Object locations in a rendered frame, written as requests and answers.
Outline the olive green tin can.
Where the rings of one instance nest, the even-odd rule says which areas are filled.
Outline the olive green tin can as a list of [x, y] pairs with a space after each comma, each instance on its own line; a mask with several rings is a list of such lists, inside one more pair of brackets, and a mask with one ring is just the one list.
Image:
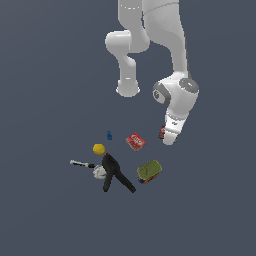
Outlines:
[[151, 160], [137, 168], [137, 179], [144, 185], [158, 176], [162, 170], [157, 160]]

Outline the small white crumpled object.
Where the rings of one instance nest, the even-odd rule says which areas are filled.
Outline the small white crumpled object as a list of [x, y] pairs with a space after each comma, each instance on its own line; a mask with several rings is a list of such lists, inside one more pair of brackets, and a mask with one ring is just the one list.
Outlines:
[[105, 179], [107, 172], [105, 171], [105, 169], [102, 165], [97, 165], [94, 168], [93, 175], [96, 179]]

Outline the yellow lemon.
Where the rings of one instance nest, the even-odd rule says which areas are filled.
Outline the yellow lemon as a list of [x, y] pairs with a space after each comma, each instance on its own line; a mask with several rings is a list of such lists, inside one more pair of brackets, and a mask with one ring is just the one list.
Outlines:
[[105, 152], [105, 147], [102, 144], [95, 144], [93, 146], [93, 152], [97, 155], [102, 155]]

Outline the white and black marker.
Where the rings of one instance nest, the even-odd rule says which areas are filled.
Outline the white and black marker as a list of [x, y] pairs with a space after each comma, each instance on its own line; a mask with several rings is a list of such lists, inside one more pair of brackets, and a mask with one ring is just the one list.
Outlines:
[[87, 167], [87, 168], [95, 168], [94, 164], [84, 163], [84, 162], [75, 161], [75, 160], [70, 160], [70, 164], [83, 166], [83, 167]]

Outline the black spring clamp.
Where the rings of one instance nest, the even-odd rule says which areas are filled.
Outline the black spring clamp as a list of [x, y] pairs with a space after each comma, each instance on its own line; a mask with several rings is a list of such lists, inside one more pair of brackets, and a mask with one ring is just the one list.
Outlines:
[[136, 191], [136, 188], [133, 186], [133, 184], [121, 173], [119, 163], [109, 153], [106, 153], [104, 155], [102, 159], [102, 165], [107, 173], [103, 185], [104, 192], [107, 192], [110, 188], [113, 177], [116, 177], [132, 193]]

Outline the red box with white print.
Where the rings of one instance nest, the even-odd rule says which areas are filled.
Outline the red box with white print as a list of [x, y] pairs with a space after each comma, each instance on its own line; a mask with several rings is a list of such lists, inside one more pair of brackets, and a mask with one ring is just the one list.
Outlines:
[[126, 142], [135, 152], [137, 152], [146, 145], [146, 142], [137, 133], [133, 133], [132, 135], [127, 137]]

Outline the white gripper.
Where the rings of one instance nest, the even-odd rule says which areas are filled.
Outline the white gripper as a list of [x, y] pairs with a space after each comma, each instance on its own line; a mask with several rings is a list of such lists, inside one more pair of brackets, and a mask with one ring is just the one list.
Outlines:
[[165, 116], [165, 133], [163, 143], [165, 145], [172, 145], [177, 136], [181, 133], [185, 120], [173, 119], [169, 115]]

